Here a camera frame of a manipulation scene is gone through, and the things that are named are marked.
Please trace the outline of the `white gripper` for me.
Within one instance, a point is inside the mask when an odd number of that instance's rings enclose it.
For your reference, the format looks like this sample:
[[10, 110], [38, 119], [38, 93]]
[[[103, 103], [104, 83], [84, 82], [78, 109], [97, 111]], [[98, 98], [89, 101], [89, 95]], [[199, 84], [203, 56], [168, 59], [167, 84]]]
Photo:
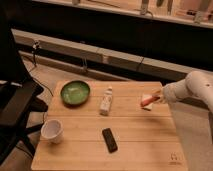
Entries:
[[152, 97], [158, 102], [163, 102], [165, 99], [167, 102], [175, 103], [181, 100], [181, 98], [178, 96], [178, 91], [180, 88], [181, 86], [178, 83], [169, 83], [162, 89], [154, 92]]

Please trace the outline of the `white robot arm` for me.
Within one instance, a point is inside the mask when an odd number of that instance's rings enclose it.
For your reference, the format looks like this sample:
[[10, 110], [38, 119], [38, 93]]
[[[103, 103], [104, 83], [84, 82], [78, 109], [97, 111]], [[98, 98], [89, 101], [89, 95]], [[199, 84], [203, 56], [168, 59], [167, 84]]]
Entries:
[[166, 84], [152, 96], [167, 102], [196, 97], [206, 104], [213, 114], [213, 74], [192, 71], [184, 79]]

